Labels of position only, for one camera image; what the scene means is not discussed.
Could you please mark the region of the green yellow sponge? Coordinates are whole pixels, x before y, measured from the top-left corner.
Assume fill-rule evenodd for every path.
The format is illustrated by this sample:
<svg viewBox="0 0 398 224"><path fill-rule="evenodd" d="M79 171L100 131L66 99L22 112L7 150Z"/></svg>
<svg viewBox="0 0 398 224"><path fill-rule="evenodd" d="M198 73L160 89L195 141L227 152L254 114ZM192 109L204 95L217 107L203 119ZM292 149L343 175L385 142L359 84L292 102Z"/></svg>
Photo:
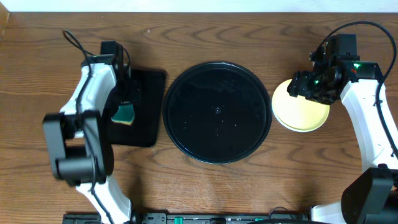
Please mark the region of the green yellow sponge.
<svg viewBox="0 0 398 224"><path fill-rule="evenodd" d="M111 117L111 121L130 126L135 119L133 104L119 105L117 112Z"/></svg>

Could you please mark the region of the yellow plate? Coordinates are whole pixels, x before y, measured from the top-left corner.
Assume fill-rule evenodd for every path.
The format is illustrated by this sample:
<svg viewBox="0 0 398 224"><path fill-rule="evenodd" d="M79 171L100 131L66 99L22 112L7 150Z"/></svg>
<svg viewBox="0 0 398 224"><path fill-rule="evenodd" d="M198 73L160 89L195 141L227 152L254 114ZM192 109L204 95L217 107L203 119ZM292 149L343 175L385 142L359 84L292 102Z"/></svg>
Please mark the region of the yellow plate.
<svg viewBox="0 0 398 224"><path fill-rule="evenodd" d="M330 106L306 100L303 96L290 96L287 87L291 81L286 80L276 88L272 96L273 114L301 133L318 129L327 120Z"/></svg>

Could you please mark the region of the light green plate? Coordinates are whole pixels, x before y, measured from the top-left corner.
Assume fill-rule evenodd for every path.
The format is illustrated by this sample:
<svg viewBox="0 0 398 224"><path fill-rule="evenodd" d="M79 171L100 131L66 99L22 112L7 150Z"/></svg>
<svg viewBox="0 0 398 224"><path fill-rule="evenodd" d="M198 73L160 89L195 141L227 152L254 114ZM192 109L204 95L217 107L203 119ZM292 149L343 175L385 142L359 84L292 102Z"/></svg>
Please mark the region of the light green plate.
<svg viewBox="0 0 398 224"><path fill-rule="evenodd" d="M283 127L287 128L287 129L289 129L289 130L291 130L291 131L299 132L299 130L297 130L297 129L295 129L295 128L293 128L293 127L291 127L291 126L285 124L277 115L274 115L274 116L275 116L276 120L278 120L278 122L279 122L281 125L283 125Z"/></svg>

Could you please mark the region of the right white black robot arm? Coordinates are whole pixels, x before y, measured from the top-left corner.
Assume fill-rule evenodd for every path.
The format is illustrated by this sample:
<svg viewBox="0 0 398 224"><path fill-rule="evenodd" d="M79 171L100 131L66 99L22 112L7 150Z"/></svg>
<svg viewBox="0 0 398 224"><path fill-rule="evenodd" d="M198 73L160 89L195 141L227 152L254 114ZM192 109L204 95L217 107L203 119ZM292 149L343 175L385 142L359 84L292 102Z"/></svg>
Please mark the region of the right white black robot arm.
<svg viewBox="0 0 398 224"><path fill-rule="evenodd" d="M317 205L318 223L397 223L397 127L386 100L376 62L344 58L297 71L287 87L290 96L331 105L340 100L354 127L363 173L339 202Z"/></svg>

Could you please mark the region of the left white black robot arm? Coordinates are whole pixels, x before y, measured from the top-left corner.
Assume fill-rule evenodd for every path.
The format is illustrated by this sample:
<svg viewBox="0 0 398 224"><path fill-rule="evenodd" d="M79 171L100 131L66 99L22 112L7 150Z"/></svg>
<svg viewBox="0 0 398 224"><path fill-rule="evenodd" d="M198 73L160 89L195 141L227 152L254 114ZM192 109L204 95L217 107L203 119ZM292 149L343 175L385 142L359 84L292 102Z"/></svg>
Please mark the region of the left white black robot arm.
<svg viewBox="0 0 398 224"><path fill-rule="evenodd" d="M89 57L69 101L46 114L44 136L53 176L76 188L97 209L102 223L132 223L132 202L114 175L114 153L103 111L124 67L110 55Z"/></svg>

